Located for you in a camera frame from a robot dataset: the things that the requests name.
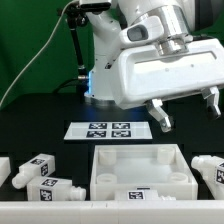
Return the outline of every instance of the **small white block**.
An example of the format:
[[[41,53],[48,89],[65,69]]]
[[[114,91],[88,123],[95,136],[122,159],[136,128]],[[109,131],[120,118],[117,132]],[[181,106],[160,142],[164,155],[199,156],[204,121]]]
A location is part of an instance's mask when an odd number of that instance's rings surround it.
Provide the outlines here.
[[[0,158],[0,186],[7,179],[9,174],[11,173],[10,162],[8,157]]]

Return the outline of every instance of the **black cable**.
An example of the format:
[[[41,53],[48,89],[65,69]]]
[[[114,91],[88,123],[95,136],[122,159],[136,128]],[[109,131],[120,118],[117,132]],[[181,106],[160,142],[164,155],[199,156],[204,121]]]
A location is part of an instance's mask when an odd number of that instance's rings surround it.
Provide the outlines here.
[[[210,40],[210,39],[215,39],[215,37],[208,36],[206,34],[200,34],[200,35],[197,35],[197,36],[193,36],[193,41]]]
[[[68,87],[69,83],[73,82],[73,81],[78,81],[78,78],[73,78],[73,79],[68,79],[65,82],[63,82],[62,84],[60,84],[52,93],[58,93],[58,91],[62,88]]]
[[[68,85],[65,85],[65,86],[61,86],[60,88],[57,88],[57,89],[55,89],[54,91],[53,91],[53,94],[57,94],[58,92],[59,92],[59,90],[61,90],[61,89],[63,89],[63,88],[67,88],[67,87],[70,87],[70,86],[77,86],[77,84],[68,84]]]

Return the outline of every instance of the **white block with black markers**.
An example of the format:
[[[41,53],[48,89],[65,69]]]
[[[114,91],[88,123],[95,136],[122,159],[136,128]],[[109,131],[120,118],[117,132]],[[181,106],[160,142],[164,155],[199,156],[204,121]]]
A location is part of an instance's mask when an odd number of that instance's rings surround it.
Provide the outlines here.
[[[86,190],[72,186],[71,180],[35,177],[27,185],[28,201],[84,201]]]
[[[25,187],[36,176],[49,176],[55,171],[55,158],[40,154],[19,167],[19,173],[12,179],[15,188]]]

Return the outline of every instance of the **white box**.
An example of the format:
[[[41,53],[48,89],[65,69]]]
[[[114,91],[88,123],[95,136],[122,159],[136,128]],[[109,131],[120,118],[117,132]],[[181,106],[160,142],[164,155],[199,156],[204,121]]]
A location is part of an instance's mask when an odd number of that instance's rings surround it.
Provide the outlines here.
[[[197,199],[197,182],[177,145],[95,147],[91,200],[114,200],[115,191],[144,188],[177,200]]]

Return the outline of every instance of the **cable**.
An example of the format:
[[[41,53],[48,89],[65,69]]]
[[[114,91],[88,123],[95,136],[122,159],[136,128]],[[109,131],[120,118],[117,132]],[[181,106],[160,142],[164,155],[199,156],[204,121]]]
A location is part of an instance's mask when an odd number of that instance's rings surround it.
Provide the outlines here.
[[[70,87],[70,86],[73,86],[73,87],[76,87],[78,84],[67,84],[67,85],[64,85],[64,86],[61,86],[60,88],[57,88],[53,91],[53,94],[57,94],[59,92],[59,90],[61,89],[64,89],[64,88],[67,88],[67,87]]]
[[[78,78],[73,78],[73,79],[69,79],[66,80],[65,82],[63,82],[62,84],[60,84],[52,93],[58,93],[58,91],[66,86],[68,86],[69,83],[74,82],[74,81],[78,81]]]
[[[31,61],[23,68],[23,70],[17,75],[17,77],[14,79],[14,81],[12,82],[12,84],[9,86],[9,88],[7,89],[7,91],[5,92],[5,94],[3,95],[2,99],[1,99],[1,102],[0,102],[0,109],[8,95],[8,93],[11,91],[12,87],[16,84],[16,82],[18,81],[18,79],[23,75],[23,73],[29,68],[29,66],[39,57],[39,55],[45,50],[45,48],[49,45],[49,43],[51,42],[51,40],[53,39],[54,37],[54,34],[56,33],[57,31],[57,28],[62,20],[62,17],[63,17],[63,14],[65,13],[65,10],[67,9],[67,7],[72,4],[72,3],[75,3],[75,2],[78,2],[77,0],[76,1],[71,1],[69,2],[63,9],[62,13],[61,13],[61,16],[60,18],[58,19],[58,22],[56,23],[48,41],[45,43],[45,45],[39,50],[39,52],[31,59]]]

